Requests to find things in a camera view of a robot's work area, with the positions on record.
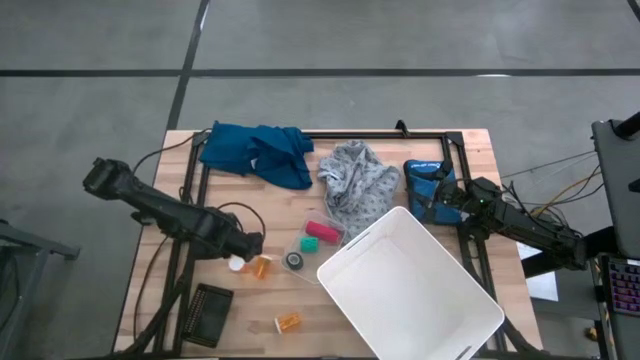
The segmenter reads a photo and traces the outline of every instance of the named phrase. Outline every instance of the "keyboard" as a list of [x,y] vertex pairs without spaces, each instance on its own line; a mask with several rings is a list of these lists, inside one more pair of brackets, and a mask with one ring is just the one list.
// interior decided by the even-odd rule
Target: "keyboard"
[[610,260],[608,266],[612,310],[640,316],[640,266],[620,260]]

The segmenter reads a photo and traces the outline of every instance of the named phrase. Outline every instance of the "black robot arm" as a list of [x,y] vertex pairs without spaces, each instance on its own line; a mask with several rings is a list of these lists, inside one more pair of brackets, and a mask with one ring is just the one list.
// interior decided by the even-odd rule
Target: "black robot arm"
[[131,217],[143,225],[153,219],[164,234],[205,245],[207,252],[202,258],[228,258],[233,254],[249,262],[262,253],[262,234],[243,233],[232,214],[180,202],[140,181],[122,161],[97,158],[82,184],[92,195],[122,200],[136,208]]
[[586,269],[586,246],[576,231],[505,202],[500,188],[484,177],[465,184],[467,191],[457,182],[441,183],[434,195],[436,202],[469,214],[458,227],[465,237],[486,240],[495,232],[545,252],[567,269]]

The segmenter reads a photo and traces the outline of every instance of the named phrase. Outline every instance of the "gray concrete floor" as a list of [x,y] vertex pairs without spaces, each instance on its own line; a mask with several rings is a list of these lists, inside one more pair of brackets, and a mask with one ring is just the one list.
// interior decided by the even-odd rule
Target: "gray concrete floor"
[[[198,4],[1,0],[0,70],[179,69]],[[624,0],[213,0],[203,26],[194,68],[640,67],[640,22]],[[160,146],[177,83],[0,77],[0,218],[83,248],[48,264],[23,358],[110,350],[140,228],[81,181],[96,156],[133,163]],[[590,123],[638,111],[639,87],[640,77],[191,79],[178,128],[482,127],[507,174],[591,150]],[[522,198],[548,200],[596,162],[550,175],[564,165],[514,177]],[[562,209],[585,233],[611,221],[603,192]],[[588,322],[567,317],[589,317],[590,303],[571,298],[588,293],[585,274],[558,277],[565,315],[536,303],[544,344],[592,355],[579,333]]]

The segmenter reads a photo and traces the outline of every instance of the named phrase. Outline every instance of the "black stand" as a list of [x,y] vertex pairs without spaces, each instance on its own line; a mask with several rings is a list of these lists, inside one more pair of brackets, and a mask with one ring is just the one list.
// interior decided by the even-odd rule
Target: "black stand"
[[3,313],[8,316],[4,328],[0,332],[0,359],[13,359],[13,350],[21,337],[22,327],[33,302],[38,283],[42,277],[49,254],[59,254],[66,260],[75,260],[80,248],[60,244],[18,230],[6,221],[0,220],[0,246],[7,252],[7,261],[13,262],[13,279],[7,280],[7,290],[3,290],[0,306],[6,307]]

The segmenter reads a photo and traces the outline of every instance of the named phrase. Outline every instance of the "white paper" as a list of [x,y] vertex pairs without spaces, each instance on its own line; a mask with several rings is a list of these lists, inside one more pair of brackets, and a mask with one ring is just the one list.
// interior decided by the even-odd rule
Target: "white paper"
[[[518,243],[518,253],[520,259],[526,259],[535,254],[541,253],[540,250],[531,246]],[[556,285],[556,273],[550,272],[527,279],[527,287],[529,295],[534,298],[558,301],[558,287]]]

